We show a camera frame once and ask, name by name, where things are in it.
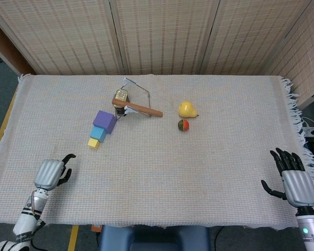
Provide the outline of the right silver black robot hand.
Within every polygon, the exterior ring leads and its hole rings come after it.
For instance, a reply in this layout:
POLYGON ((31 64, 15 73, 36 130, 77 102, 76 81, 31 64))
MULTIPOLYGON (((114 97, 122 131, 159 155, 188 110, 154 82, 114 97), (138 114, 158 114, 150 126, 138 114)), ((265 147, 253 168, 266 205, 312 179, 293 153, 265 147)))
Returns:
POLYGON ((279 148, 271 150, 270 154, 275 161, 284 191, 273 190, 264 180, 261 180, 264 190, 271 196, 288 201, 295 208, 313 207, 314 185, 301 158, 296 153, 289 153, 279 148))

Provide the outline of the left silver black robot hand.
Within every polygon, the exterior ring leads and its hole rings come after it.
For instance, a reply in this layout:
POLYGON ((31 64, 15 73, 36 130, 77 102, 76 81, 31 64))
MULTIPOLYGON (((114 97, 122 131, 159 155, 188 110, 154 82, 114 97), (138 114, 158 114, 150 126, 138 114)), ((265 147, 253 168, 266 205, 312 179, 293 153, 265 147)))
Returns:
POLYGON ((44 160, 35 177, 34 184, 36 188, 51 191, 68 182, 71 177, 72 169, 67 169, 66 164, 72 158, 76 158, 76 155, 68 154, 63 160, 44 160))

